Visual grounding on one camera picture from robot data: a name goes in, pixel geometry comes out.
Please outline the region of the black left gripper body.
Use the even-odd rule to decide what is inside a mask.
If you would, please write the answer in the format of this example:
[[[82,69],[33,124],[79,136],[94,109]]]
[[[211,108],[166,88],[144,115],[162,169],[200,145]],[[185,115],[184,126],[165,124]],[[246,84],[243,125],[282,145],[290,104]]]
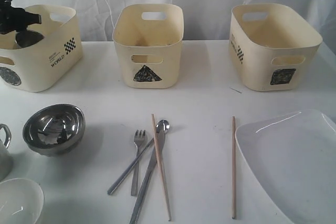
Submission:
[[[30,13],[20,7],[13,7],[12,0],[1,0],[1,34],[26,30],[33,24],[41,24],[39,14]]]

